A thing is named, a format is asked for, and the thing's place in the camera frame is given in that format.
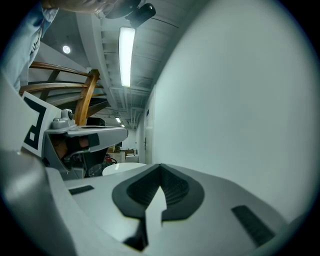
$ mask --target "white table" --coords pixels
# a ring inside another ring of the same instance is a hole
[[[145,166],[144,163],[139,162],[123,162],[123,163],[116,163],[110,166],[107,166],[102,171],[102,176],[107,176],[111,174],[121,173],[125,171],[129,171],[141,166]]]

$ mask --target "black slot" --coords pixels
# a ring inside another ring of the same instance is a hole
[[[81,187],[76,187],[76,188],[69,189],[69,192],[73,196],[73,195],[77,195],[77,194],[80,194],[80,193],[83,193],[83,192],[87,192],[87,191],[90,191],[90,190],[94,190],[94,187],[90,186],[90,185],[86,185],[86,186],[81,186]]]
[[[240,205],[231,209],[245,231],[257,247],[271,240],[275,234],[247,206]]]

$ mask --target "fluorescent ceiling light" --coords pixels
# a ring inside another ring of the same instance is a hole
[[[130,87],[131,59],[134,48],[136,30],[131,27],[121,27],[119,31],[119,63],[121,84]]]
[[[71,49],[69,46],[65,45],[64,47],[62,47],[62,50],[66,53],[69,54],[71,52]]]

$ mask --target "wooden railing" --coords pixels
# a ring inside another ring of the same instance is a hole
[[[89,73],[77,71],[71,68],[57,66],[41,62],[33,62],[30,69],[44,69],[52,70],[52,73],[47,81],[31,83],[20,88],[19,94],[24,92],[38,93],[41,92],[40,99],[46,101],[49,92],[52,90],[60,89],[82,89],[81,93],[66,99],[56,100],[53,105],[58,106],[65,104],[67,102],[77,101],[74,121],[77,125],[83,126],[86,124],[86,118],[88,115],[93,115],[101,108],[108,104],[107,100],[105,104],[97,104],[99,106],[91,106],[89,109],[89,103],[92,97],[105,96],[105,93],[93,94],[95,88],[103,88],[102,86],[97,86],[97,81],[99,79],[99,71],[97,69],[92,69]],[[76,74],[80,76],[87,77],[84,83],[70,82],[70,81],[56,81],[60,72],[66,72],[71,74]]]

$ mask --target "ceiling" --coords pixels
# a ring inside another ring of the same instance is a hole
[[[119,117],[126,128],[136,129],[155,83],[154,78],[167,61],[164,56],[168,51],[168,45],[197,1],[147,0],[147,2],[154,5],[156,15],[136,29],[130,88],[121,86],[119,67],[119,28],[130,26],[130,24],[124,17],[100,20],[105,62],[103,69],[107,70],[110,81],[107,85],[110,93],[107,91],[106,93],[112,96],[114,104],[111,104],[113,107],[99,111],[95,116],[103,118],[107,125],[119,125],[115,121],[115,117]],[[84,38],[81,37],[82,34],[79,31],[82,26],[78,27],[77,17],[79,16],[72,12],[60,10],[42,41],[85,68],[97,68],[90,61],[91,54],[83,44]],[[63,45],[71,47],[70,54],[62,51]]]

